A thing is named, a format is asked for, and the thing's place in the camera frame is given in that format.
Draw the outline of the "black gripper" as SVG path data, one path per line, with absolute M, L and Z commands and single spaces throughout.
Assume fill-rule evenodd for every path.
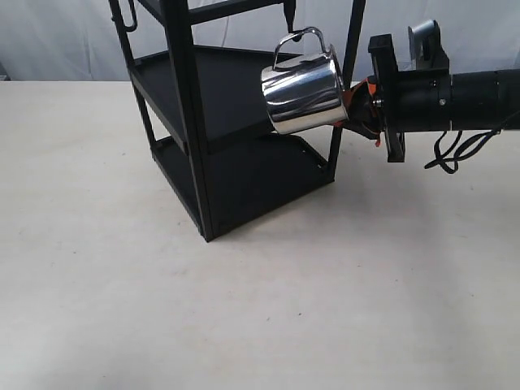
M 371 37 L 368 51 L 376 84 L 365 79 L 344 91 L 348 118 L 336 126 L 374 141 L 376 147 L 381 146 L 384 131 L 388 161 L 402 163 L 407 132 L 450 129 L 449 69 L 399 70 L 390 34 Z M 381 101 L 380 108 L 374 95 Z

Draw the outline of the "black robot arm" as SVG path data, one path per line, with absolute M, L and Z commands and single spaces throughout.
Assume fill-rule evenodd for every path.
M 404 161 L 406 133 L 454 131 L 446 150 L 434 144 L 435 157 L 426 165 L 453 174 L 494 136 L 519 128 L 519 71 L 452 74 L 438 35 L 427 38 L 426 48 L 419 68 L 401 71 L 392 36 L 373 36 L 368 52 L 374 73 L 344 93 L 348 118 L 339 125 L 385 141 L 390 163 Z

